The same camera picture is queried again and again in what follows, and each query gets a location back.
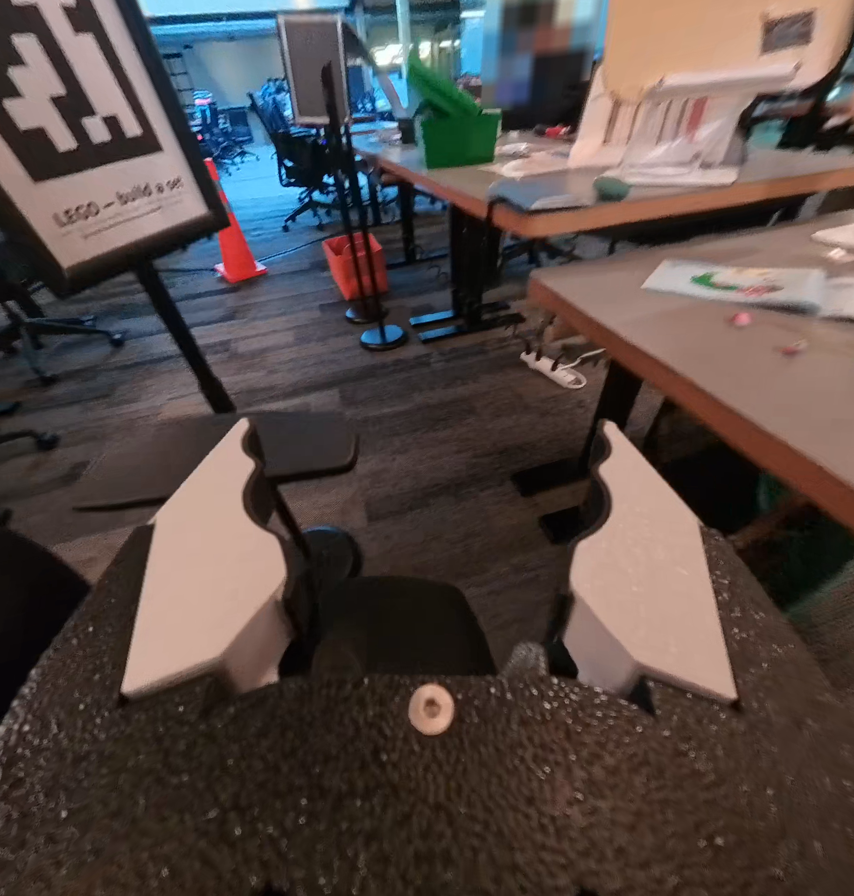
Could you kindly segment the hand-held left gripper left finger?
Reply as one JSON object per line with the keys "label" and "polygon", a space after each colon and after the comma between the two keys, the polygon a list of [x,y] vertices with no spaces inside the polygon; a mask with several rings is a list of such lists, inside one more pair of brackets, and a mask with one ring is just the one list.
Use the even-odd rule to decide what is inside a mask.
{"label": "hand-held left gripper left finger", "polygon": [[241,419],[153,517],[123,698],[207,676],[234,693],[276,684],[292,623],[275,513],[258,434]]}

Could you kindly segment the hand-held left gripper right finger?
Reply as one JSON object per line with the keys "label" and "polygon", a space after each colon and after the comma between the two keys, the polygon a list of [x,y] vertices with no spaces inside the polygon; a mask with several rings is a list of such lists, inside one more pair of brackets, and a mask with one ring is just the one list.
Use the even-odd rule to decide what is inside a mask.
{"label": "hand-held left gripper right finger", "polygon": [[549,670],[621,697],[653,681],[735,703],[699,518],[612,421],[588,472]]}

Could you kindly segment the lego instruction booklet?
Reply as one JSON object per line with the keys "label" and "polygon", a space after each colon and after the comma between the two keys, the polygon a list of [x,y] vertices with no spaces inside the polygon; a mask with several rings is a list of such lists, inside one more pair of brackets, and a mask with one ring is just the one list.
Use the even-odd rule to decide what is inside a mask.
{"label": "lego instruction booklet", "polygon": [[643,289],[707,301],[854,322],[854,276],[818,267],[739,267],[666,259]]}

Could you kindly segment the black stool seat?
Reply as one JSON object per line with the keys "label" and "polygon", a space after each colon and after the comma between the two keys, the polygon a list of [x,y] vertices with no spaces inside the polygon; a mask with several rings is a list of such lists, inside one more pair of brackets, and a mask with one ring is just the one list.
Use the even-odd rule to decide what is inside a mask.
{"label": "black stool seat", "polygon": [[348,579],[325,594],[311,672],[364,678],[488,677],[497,673],[466,596],[422,578]]}

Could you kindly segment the wooden table with booklet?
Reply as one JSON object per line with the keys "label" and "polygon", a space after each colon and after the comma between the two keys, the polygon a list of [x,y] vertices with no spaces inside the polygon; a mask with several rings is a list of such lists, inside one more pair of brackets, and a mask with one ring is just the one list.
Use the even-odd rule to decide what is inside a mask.
{"label": "wooden table with booklet", "polygon": [[[854,531],[854,323],[753,309],[752,324],[734,328],[734,306],[642,287],[668,257],[854,275],[854,264],[830,263],[811,240],[815,231],[853,221],[850,209],[547,267],[531,274],[526,298]],[[809,342],[804,353],[780,353],[799,340]]]}

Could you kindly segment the white power strip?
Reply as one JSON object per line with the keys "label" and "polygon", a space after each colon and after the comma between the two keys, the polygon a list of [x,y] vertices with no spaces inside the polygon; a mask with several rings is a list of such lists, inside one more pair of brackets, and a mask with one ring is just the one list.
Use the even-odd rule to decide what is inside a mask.
{"label": "white power strip", "polygon": [[581,390],[588,384],[588,379],[581,372],[577,360],[565,362],[546,355],[540,356],[537,351],[523,351],[519,355],[519,360],[528,369],[545,376],[553,384],[565,390]]}

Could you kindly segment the black office chair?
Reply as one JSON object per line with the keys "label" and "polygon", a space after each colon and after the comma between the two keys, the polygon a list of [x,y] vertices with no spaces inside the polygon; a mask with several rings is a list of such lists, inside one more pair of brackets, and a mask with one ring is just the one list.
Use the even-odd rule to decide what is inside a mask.
{"label": "black office chair", "polygon": [[[42,337],[102,337],[112,349],[124,347],[126,335],[122,331],[108,330],[97,325],[94,315],[57,318],[47,316],[35,301],[26,279],[11,276],[0,259],[0,309],[7,318],[7,325],[0,330],[0,355],[20,355],[42,386],[59,381],[58,376],[42,366]],[[19,401],[0,402],[0,418],[17,412]],[[61,438],[53,432],[34,428],[22,428],[3,432],[0,429],[0,445],[27,440],[37,451],[52,452],[60,445]]]}

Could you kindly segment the black pole stand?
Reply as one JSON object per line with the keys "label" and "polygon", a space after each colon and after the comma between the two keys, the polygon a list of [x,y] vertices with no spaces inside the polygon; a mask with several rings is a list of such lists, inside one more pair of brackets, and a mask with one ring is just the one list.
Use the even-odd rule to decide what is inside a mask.
{"label": "black pole stand", "polygon": [[354,232],[358,231],[364,235],[364,246],[373,283],[373,294],[370,297],[365,297],[364,287],[359,286],[362,297],[357,301],[348,302],[350,311],[347,316],[352,322],[382,328],[386,314],[380,303],[382,295],[378,293],[376,286],[369,241],[368,216],[363,205],[358,170],[352,155],[349,128],[342,122],[340,116],[334,74],[335,66],[331,61],[321,67],[322,98],[328,117],[324,133],[329,171],[339,200],[343,234],[347,235],[351,242],[353,242]]}

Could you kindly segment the orange traffic cone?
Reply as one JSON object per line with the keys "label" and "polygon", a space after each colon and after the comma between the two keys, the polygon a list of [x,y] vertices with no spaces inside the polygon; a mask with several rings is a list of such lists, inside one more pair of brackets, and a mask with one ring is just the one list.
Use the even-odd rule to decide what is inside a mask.
{"label": "orange traffic cone", "polygon": [[254,257],[232,210],[231,203],[222,187],[215,161],[212,158],[205,158],[204,162],[217,189],[219,198],[223,202],[228,218],[228,226],[218,233],[221,262],[214,267],[214,271],[231,285],[237,285],[266,275],[267,268],[265,264],[260,263]]}

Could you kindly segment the orange plastic bin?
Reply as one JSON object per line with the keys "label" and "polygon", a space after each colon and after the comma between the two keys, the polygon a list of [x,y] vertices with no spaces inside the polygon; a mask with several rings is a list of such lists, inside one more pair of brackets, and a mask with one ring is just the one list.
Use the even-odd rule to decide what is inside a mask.
{"label": "orange plastic bin", "polygon": [[[388,292],[385,254],[374,235],[369,234],[369,241],[377,290],[380,295],[383,295]],[[359,286],[364,287],[365,297],[370,297],[373,294],[373,283],[364,246],[364,235],[357,231],[353,234],[353,242],[347,235],[340,235],[323,240],[321,245],[332,278],[343,299],[347,302],[359,300],[362,297]]]}

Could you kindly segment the white plastic bag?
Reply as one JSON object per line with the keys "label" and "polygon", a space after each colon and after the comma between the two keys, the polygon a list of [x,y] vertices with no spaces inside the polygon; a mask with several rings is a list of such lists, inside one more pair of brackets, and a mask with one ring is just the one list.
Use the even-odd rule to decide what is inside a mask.
{"label": "white plastic bag", "polygon": [[831,262],[854,263],[854,222],[816,231],[811,240]]}

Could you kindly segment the black framed tag sign board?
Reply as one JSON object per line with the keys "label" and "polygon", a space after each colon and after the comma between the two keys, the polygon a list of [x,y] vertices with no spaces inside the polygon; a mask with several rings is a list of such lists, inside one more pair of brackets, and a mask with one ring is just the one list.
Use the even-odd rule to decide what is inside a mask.
{"label": "black framed tag sign board", "polygon": [[230,413],[154,266],[228,226],[196,143],[138,2],[0,1],[0,226],[59,297],[135,274]]}

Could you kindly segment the grey pad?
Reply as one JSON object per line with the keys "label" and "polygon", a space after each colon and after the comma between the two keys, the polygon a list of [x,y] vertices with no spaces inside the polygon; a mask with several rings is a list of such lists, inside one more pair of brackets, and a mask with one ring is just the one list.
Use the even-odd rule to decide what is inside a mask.
{"label": "grey pad", "polygon": [[504,203],[527,213],[591,207],[599,204],[592,184],[600,175],[603,174],[593,170],[568,170],[521,178],[504,177],[490,185],[487,201]]}

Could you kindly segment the row of black office chairs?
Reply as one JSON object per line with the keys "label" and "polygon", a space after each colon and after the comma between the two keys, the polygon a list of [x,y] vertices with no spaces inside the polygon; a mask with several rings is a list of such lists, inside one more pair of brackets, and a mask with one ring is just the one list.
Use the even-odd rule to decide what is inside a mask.
{"label": "row of black office chairs", "polygon": [[316,229],[324,230],[323,218],[336,208],[336,189],[329,180],[327,149],[315,130],[299,128],[291,121],[290,90],[284,78],[268,78],[248,93],[251,111],[259,119],[276,156],[281,186],[300,192],[298,206],[286,217],[286,232],[304,213],[315,218]]}

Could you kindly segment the long wooden table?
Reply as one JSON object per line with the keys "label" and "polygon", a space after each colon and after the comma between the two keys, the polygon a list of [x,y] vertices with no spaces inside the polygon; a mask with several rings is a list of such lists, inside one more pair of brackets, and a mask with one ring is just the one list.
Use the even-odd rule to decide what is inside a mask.
{"label": "long wooden table", "polygon": [[524,320],[503,301],[484,302],[486,241],[493,231],[533,241],[586,233],[645,221],[681,218],[759,203],[808,197],[854,186],[854,154],[846,151],[748,151],[737,180],[724,187],[637,187],[619,203],[572,210],[529,213],[489,203],[490,185],[506,176],[486,165],[427,169],[414,145],[390,146],[373,136],[354,136],[363,159],[450,207],[451,308],[412,317],[422,343],[493,329],[511,329]]}

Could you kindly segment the white printed box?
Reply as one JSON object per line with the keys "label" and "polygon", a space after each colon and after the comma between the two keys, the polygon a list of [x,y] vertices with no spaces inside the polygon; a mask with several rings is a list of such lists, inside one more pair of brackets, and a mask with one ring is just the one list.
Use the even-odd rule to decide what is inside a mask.
{"label": "white printed box", "polygon": [[738,135],[744,111],[758,96],[785,88],[799,63],[666,76],[627,99],[594,71],[576,139],[572,170],[598,170],[628,186],[724,187],[746,157]]}

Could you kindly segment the green plastic bin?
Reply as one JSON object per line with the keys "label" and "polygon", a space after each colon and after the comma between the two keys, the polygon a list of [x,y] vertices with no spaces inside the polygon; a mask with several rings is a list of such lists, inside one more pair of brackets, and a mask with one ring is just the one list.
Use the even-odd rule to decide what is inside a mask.
{"label": "green plastic bin", "polygon": [[462,168],[493,162],[500,113],[486,111],[449,77],[423,63],[417,49],[407,60],[413,97],[413,127],[422,163],[429,169]]}

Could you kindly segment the grey sign on black stand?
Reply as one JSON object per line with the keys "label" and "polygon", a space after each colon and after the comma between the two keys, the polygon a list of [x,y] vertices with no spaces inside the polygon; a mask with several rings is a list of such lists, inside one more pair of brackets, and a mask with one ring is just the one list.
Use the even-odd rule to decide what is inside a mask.
{"label": "grey sign on black stand", "polygon": [[[352,141],[352,108],[347,84],[345,52],[345,31],[343,16],[327,13],[292,13],[277,16],[277,32],[284,56],[287,83],[290,89],[294,119],[300,125],[320,128],[324,133],[328,122],[321,90],[321,67],[328,61],[335,66],[335,84],[342,122],[348,126],[352,155],[358,170],[359,185],[363,205],[368,216],[368,230],[371,234],[369,207],[361,186],[360,169],[356,160]],[[388,352],[402,348],[407,341],[407,333],[400,326],[387,321],[387,312],[382,328],[363,324],[364,330],[359,342],[365,351],[371,353]]]}

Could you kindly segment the small black pedestal table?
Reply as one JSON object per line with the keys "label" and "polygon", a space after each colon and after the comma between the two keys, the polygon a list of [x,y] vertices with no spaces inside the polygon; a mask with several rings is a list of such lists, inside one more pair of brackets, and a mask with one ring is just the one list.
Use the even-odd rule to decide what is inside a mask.
{"label": "small black pedestal table", "polygon": [[[170,420],[128,436],[88,466],[75,487],[72,509],[107,512],[162,504],[240,418],[234,413]],[[318,630],[319,598],[357,576],[364,560],[352,535],[335,526],[303,530],[278,488],[351,471],[358,438],[335,411],[257,411],[251,420],[275,513],[294,544],[288,615],[308,649]]]}

